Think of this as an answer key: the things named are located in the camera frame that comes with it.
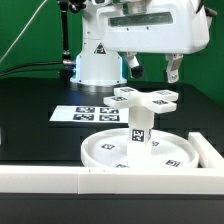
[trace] white block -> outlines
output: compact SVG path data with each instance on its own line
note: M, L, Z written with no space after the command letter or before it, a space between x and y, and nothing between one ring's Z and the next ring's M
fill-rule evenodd
M0 192L77 194L79 169L53 166L0 166Z
M82 168L78 177L79 194L114 194L114 169Z
M223 157L199 132L190 132L188 141L199 154L199 163L202 167L224 168Z

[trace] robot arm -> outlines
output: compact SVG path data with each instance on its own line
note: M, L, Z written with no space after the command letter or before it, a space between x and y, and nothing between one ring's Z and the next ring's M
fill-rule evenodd
M108 80L102 82L103 74L108 74L111 68L102 75L98 68L93 68L94 65L99 67L98 62L104 60L103 55L95 54L98 46L103 47L104 57L111 55L106 59L111 64L114 63L111 58L118 58L118 55L110 52L124 53L124 59L135 78L143 73L135 57L137 52L164 53L168 60L165 79L169 83L178 81L183 54L191 54L207 46L209 26L216 15L216 12L204 7L202 0L92 0L87 1L86 5L83 0L59 2L63 1L67 1L72 12L84 9L83 51L77 57L76 79L87 85L97 83L93 80L98 77L102 85L122 82L119 75L113 79L109 75ZM86 67L97 73L96 76L89 74L92 77L89 79L83 75L82 70ZM116 67L117 72L113 73L120 72L119 64Z

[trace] green background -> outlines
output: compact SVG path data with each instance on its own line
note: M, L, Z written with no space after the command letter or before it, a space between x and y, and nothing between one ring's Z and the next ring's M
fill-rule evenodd
M0 58L27 24L43 0L1 0ZM180 82L201 90L215 102L224 106L224 2L204 0L206 7L218 12L210 29L211 41L201 52L185 55L181 65ZM75 57L81 51L81 14L69 13L70 49ZM28 62L61 60L61 20L56 0L48 0L10 54L0 64L0 71ZM163 81L166 68L165 56L139 54L145 68L140 81ZM55 72L23 74L32 77L57 77Z

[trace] white plastic part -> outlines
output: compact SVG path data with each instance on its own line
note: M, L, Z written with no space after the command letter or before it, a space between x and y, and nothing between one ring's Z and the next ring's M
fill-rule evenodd
M79 167L0 166L1 193L78 193Z
M112 129L91 135L81 146L81 160L86 167L120 168L190 168L198 166L198 154L189 142L178 136L152 130L150 155L137 144L135 154L127 153L129 129Z
M126 83L122 77L122 59L108 51L101 42L96 22L99 6L86 2L83 10L82 52L76 58L76 74L71 82L87 86L114 86Z
M189 142L200 155L199 162L205 168L224 168L223 157L199 132L189 133Z
M125 18L123 5L99 8L97 23L102 42L108 50L119 52L189 54L202 50L209 42L209 32L204 7L196 14L196 5L192 5L192 0L147 0L147 12L143 15L152 16L149 21L158 15L155 13L170 13L172 19L160 23L161 15L157 24L145 20L144 25L130 25L129 22L123 25L122 20L110 25L111 18ZM133 17L130 21L139 20Z
M127 154L133 160L151 155L151 129L154 113L176 110L176 104L166 99L176 100L178 94L169 90L142 93L130 87L114 88L115 96L104 97L104 103L115 109L129 108L129 138Z

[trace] white robot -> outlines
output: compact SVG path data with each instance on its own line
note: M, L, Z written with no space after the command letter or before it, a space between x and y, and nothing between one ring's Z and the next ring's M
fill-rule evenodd
M64 0L59 4L63 4L63 10L83 9L82 52L76 58L71 82L86 87L126 83L120 55L131 76L141 77L143 68L135 57L138 52L166 54L166 81L178 81L183 54L206 47L216 14L201 0L92 0L86 5L83 1Z

